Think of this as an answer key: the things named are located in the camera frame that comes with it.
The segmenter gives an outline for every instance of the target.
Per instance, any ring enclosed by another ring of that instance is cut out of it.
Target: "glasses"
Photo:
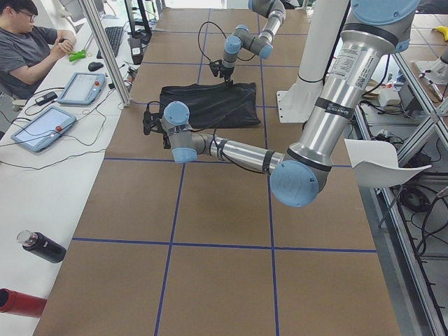
[[[29,16],[29,21],[31,23],[34,22],[34,20],[36,19],[36,16],[37,16],[35,14],[28,14],[27,12],[24,12],[23,10],[19,10],[19,13],[22,13],[22,14],[25,14],[26,16]]]

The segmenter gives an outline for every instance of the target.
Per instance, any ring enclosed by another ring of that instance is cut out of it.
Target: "blue tablet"
[[[65,105],[91,105],[98,97],[106,77],[103,73],[76,72],[57,98]]]
[[[11,139],[31,152],[40,152],[49,147],[75,122],[74,115],[55,106],[49,106],[14,133]]]

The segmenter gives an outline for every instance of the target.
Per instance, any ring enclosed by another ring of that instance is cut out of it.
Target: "red cylinder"
[[[0,313],[41,317],[47,303],[46,299],[11,289],[0,289]]]

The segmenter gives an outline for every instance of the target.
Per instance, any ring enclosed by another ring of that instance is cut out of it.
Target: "keyboard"
[[[123,39],[123,27],[107,27],[105,28],[107,39],[111,44],[113,54],[115,57],[118,55],[120,49],[121,40]],[[98,50],[97,58],[103,58],[101,52]]]

